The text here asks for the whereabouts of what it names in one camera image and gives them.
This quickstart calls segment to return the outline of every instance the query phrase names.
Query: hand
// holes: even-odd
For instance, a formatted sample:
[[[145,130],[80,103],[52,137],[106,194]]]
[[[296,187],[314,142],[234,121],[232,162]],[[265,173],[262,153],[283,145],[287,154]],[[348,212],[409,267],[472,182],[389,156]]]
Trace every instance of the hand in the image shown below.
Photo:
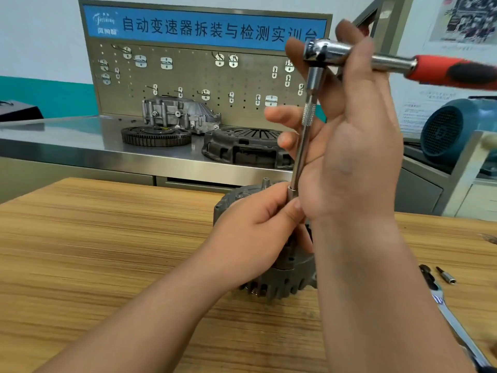
[[[343,84],[328,71],[319,100],[327,123],[314,120],[299,197],[309,219],[346,215],[393,216],[401,169],[403,141],[390,94],[388,74],[371,70],[373,42],[348,21],[336,29],[337,39],[355,44],[347,59]],[[286,53],[307,78],[304,44],[289,40]],[[269,121],[301,128],[302,108],[267,107]],[[284,132],[279,145],[295,157],[298,135]]]
[[[220,286],[229,290],[260,276],[276,261],[295,230],[300,245],[312,250],[299,198],[287,205],[288,182],[272,185],[233,203],[218,219],[198,250],[205,264],[215,266]]]

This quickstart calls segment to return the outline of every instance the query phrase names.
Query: left hand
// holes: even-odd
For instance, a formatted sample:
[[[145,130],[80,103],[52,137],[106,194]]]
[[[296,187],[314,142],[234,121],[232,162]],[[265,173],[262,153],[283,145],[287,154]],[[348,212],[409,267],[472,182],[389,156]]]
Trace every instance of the left hand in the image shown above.
[[[277,183],[237,200],[220,216],[196,252],[216,273],[224,290],[245,284],[269,269],[294,230],[299,244],[312,251],[300,199],[285,205],[288,185]]]

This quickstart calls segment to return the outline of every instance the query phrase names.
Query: blue sign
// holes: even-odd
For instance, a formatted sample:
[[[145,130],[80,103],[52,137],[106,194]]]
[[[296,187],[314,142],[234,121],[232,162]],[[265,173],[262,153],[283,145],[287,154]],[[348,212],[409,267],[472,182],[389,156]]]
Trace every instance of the blue sign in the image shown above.
[[[283,51],[289,37],[324,38],[326,19],[84,5],[90,37]]]

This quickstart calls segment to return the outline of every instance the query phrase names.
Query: alternator housing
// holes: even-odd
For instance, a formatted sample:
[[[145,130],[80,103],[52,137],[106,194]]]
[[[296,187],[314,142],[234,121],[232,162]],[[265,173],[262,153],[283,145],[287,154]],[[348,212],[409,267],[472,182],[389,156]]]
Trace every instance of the alternator housing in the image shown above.
[[[259,192],[272,184],[274,183],[264,178],[262,185],[254,184],[236,188],[224,195],[214,207],[214,224],[235,201]],[[308,285],[317,287],[314,254],[304,251],[295,238],[290,237],[273,266],[261,276],[242,285],[240,289],[247,289],[249,293],[266,297],[268,301],[271,301],[274,298],[281,299],[290,294],[295,295]]]

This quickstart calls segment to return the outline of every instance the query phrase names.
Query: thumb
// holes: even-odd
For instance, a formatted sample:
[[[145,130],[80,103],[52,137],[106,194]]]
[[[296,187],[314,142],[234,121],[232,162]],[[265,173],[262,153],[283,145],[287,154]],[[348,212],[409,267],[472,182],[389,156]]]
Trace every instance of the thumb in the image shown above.
[[[286,240],[293,230],[305,217],[300,204],[300,199],[296,197],[279,210],[268,222],[270,230],[278,236],[284,236]]]
[[[348,122],[376,128],[376,123],[371,123],[371,116],[383,115],[386,109],[371,68],[373,52],[374,44],[370,37],[364,38],[354,46],[345,63],[343,89]]]

